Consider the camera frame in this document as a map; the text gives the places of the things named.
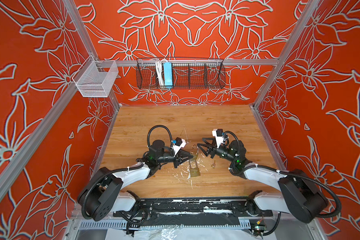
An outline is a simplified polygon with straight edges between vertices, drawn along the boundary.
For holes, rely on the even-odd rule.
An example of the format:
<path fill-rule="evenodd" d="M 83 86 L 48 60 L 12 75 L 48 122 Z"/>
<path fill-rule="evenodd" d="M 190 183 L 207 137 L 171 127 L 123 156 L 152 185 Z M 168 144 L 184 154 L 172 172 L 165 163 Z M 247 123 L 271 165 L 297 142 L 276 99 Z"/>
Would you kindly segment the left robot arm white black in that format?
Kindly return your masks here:
<path fill-rule="evenodd" d="M 169 146 L 162 140 L 150 141 L 153 130 L 159 128 L 167 131 Z M 84 219 L 98 222 L 110 212 L 118 212 L 129 223 L 142 224 L 142 221 L 137 222 L 125 215 L 126 212 L 136 210 L 139 197 L 131 191 L 122 192 L 122 189 L 152 177 L 166 164 L 173 164 L 177 168 L 194 157 L 184 150 L 186 141 L 182 138 L 174 139 L 169 128 L 164 125 L 156 125 L 149 130 L 147 146 L 148 151 L 136 160 L 135 165 L 115 170 L 103 167 L 93 174 L 77 199 Z"/>

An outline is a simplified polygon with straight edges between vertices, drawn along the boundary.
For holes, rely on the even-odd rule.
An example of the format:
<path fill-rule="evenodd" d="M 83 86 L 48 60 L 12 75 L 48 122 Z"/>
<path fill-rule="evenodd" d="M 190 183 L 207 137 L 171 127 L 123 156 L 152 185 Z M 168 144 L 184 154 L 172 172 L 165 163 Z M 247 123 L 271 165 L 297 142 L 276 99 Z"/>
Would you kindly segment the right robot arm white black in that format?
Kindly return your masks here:
<path fill-rule="evenodd" d="M 302 170 L 282 171 L 256 164 L 247 159 L 242 141 L 231 131 L 214 129 L 211 138 L 203 138 L 197 146 L 206 157 L 230 162 L 230 173 L 242 179 L 272 187 L 277 194 L 257 191 L 252 194 L 250 214 L 255 210 L 277 211 L 292 215 L 302 223 L 315 218 L 332 218 L 341 213 L 340 198 L 325 184 L 309 178 Z"/>

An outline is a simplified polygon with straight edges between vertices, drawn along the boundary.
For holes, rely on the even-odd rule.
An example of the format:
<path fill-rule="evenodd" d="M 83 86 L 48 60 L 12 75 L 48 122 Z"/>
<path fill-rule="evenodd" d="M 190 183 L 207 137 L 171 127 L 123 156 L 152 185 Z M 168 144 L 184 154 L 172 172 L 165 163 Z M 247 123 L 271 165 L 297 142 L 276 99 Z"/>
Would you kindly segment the small brass padlock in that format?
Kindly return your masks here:
<path fill-rule="evenodd" d="M 197 145 L 193 145 L 191 154 L 193 155 L 192 161 L 197 161 L 199 155 L 199 147 Z"/>

